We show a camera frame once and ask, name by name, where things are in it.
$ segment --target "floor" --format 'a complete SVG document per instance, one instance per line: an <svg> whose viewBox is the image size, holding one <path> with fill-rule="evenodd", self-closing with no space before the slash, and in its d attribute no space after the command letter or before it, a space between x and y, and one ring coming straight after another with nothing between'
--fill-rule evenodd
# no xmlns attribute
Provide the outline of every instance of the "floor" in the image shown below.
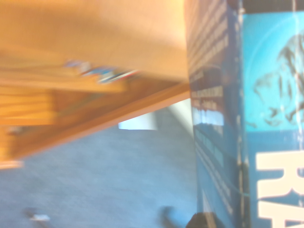
<svg viewBox="0 0 304 228"><path fill-rule="evenodd" d="M160 209L196 211L193 138L175 117L156 112L157 131L113 127L0 171L0 227L34 228L26 207L56 228L161 228Z"/></svg>

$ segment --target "dark object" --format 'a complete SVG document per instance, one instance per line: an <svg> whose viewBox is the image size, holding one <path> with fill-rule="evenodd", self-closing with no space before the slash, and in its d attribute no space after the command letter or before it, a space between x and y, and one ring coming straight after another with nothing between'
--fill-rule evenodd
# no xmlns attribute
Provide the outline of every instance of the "dark object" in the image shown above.
<svg viewBox="0 0 304 228"><path fill-rule="evenodd" d="M224 224L214 213L197 213L187 223L180 211L173 207L165 207L161 213L165 228L224 228Z"/></svg>
<svg viewBox="0 0 304 228"><path fill-rule="evenodd" d="M244 0L245 13L288 12L304 9L302 0Z"/></svg>

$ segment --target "blue book cover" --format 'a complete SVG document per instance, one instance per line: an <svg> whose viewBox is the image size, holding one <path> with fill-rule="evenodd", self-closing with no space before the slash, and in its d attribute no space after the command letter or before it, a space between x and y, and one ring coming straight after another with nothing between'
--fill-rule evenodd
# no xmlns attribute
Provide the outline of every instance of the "blue book cover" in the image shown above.
<svg viewBox="0 0 304 228"><path fill-rule="evenodd" d="M304 228L304 1L186 0L198 212Z"/></svg>

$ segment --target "white letter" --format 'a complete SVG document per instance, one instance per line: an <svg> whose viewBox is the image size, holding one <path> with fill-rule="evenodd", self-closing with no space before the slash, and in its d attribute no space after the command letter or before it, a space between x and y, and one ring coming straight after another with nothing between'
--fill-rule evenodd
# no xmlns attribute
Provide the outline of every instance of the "white letter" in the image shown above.
<svg viewBox="0 0 304 228"><path fill-rule="evenodd" d="M259 180L257 198L283 196L291 189L304 194L304 178L298 176L298 169L304 167L304 152L273 152L256 154L257 170L283 170L282 178Z"/></svg>
<svg viewBox="0 0 304 228"><path fill-rule="evenodd" d="M304 208L259 201L257 210L259 218L272 220L272 228L286 228L286 220L304 222ZM304 224L288 228L304 228Z"/></svg>

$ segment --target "wooden furniture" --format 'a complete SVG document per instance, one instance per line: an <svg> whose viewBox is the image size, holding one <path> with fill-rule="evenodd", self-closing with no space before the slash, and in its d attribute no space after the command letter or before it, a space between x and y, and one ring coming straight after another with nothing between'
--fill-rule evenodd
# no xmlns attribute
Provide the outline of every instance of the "wooden furniture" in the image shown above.
<svg viewBox="0 0 304 228"><path fill-rule="evenodd" d="M2 162L189 97L182 0L0 0L0 31Z"/></svg>

